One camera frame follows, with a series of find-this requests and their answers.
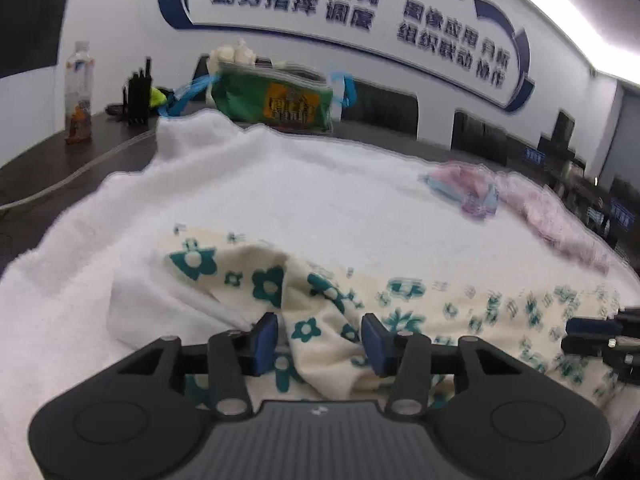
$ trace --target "pink cloth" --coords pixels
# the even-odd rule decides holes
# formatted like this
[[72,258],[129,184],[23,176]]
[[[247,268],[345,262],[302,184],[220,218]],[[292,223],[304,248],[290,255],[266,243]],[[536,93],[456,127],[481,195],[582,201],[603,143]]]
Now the pink cloth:
[[609,270],[612,256],[609,247],[569,213],[548,187],[540,187],[519,173],[494,173],[484,166],[463,162],[443,164],[430,177],[478,196],[486,193],[493,183],[500,200],[523,215],[532,229],[557,251],[601,272]]

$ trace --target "blue sign border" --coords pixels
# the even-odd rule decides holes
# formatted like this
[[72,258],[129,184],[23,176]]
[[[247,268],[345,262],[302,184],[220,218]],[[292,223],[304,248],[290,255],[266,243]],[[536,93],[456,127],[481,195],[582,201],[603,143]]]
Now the blue sign border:
[[331,38],[323,38],[321,36],[315,36],[313,34],[303,34],[301,32],[291,32],[290,30],[279,30],[274,28],[255,27],[253,25],[225,25],[216,23],[194,23],[189,16],[189,0],[158,0],[158,6],[160,13],[164,20],[176,30],[225,30],[225,31],[238,31],[250,34],[263,34],[268,36],[278,36],[281,38],[290,38],[293,40],[312,41],[314,43],[325,44],[332,47],[343,48],[345,50],[351,50],[365,56],[375,57],[377,59],[385,60],[394,64],[398,64],[409,70],[414,70],[428,77],[437,79],[449,86],[473,95],[474,97],[484,101],[485,103],[498,108],[499,110],[512,114],[520,110],[527,102],[535,83],[529,78],[529,64],[530,64],[530,49],[529,39],[524,29],[520,30],[517,34],[511,25],[507,16],[493,3],[488,0],[474,0],[476,6],[476,16],[479,20],[489,20],[497,24],[502,30],[507,33],[513,45],[516,53],[516,60],[518,63],[518,83],[511,95],[511,98],[507,104],[503,105],[498,101],[485,96],[484,94],[464,86],[463,84],[449,79],[437,72],[420,66],[418,64],[409,62],[405,59],[392,56],[366,48],[359,45],[354,45],[339,40],[332,40]]

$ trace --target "white cable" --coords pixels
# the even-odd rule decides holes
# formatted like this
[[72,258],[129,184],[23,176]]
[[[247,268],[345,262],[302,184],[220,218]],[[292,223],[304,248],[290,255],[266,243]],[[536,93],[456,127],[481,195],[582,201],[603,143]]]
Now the white cable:
[[76,178],[78,178],[80,175],[90,170],[92,167],[96,166],[97,164],[100,164],[102,161],[107,160],[108,158],[115,155],[116,153],[121,152],[122,150],[128,148],[129,146],[134,145],[137,142],[140,142],[141,140],[148,139],[149,137],[152,137],[155,134],[156,132],[154,130],[151,130],[149,132],[145,132],[144,134],[138,135],[137,137],[133,137],[133,139],[126,140],[125,142],[117,145],[115,148],[112,148],[108,152],[103,153],[102,155],[94,158],[94,160],[91,160],[90,162],[86,163],[84,166],[82,166],[78,170],[75,170],[72,174],[70,174],[64,180],[61,180],[60,182],[53,184],[52,186],[49,186],[43,189],[42,191],[39,191],[26,198],[16,200],[15,202],[9,202],[8,204],[0,205],[0,212],[7,211],[15,207],[19,207],[21,205],[28,204],[29,202],[33,202],[34,200],[37,200],[43,196],[46,196],[50,193],[53,193],[54,191],[59,190],[62,187],[65,187],[67,184],[74,181]]

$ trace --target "orange label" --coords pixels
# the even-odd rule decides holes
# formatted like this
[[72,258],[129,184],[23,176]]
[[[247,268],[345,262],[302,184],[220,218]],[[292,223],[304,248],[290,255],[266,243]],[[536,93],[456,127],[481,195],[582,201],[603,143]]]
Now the orange label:
[[284,123],[312,123],[320,96],[281,83],[271,83],[264,99],[265,118]]

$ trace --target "blue gripper pad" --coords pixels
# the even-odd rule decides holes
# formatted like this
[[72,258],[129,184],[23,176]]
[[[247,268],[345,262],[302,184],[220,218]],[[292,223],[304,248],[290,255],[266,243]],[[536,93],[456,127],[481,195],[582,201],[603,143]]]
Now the blue gripper pad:
[[275,349],[278,343],[278,317],[270,316],[258,331],[255,339],[254,372],[263,375],[273,369]]
[[612,319],[590,319],[588,317],[572,317],[566,322],[564,329],[567,335],[579,333],[617,336],[622,334],[622,325]]
[[374,314],[365,314],[360,326],[362,346],[374,373],[379,377],[387,377],[389,364],[385,354],[385,339],[388,338],[389,332],[380,325],[380,322],[372,322],[369,316],[374,316]]

